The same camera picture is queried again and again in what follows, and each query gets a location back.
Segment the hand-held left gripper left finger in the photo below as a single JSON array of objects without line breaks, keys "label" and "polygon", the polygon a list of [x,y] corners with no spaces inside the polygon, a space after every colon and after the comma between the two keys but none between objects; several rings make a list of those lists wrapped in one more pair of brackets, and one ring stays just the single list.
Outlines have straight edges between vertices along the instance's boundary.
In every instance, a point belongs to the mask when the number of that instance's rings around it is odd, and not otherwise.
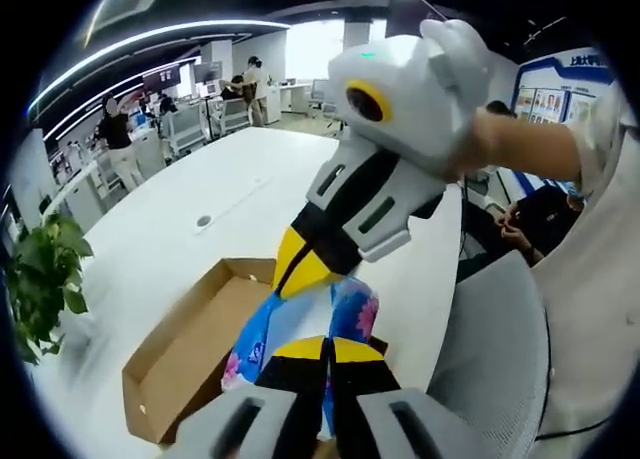
[{"label": "hand-held left gripper left finger", "polygon": [[277,349],[257,380],[186,418],[166,458],[310,458],[322,426],[328,370],[323,336]]}]

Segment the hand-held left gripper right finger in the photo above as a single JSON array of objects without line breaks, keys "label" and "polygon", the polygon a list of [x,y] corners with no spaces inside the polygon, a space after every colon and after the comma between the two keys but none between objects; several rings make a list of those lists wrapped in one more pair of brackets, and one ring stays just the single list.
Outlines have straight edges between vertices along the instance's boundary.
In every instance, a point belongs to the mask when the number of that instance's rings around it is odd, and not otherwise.
[{"label": "hand-held left gripper right finger", "polygon": [[371,346],[336,337],[333,425],[342,458],[487,458],[478,431],[425,392],[402,388]]}]

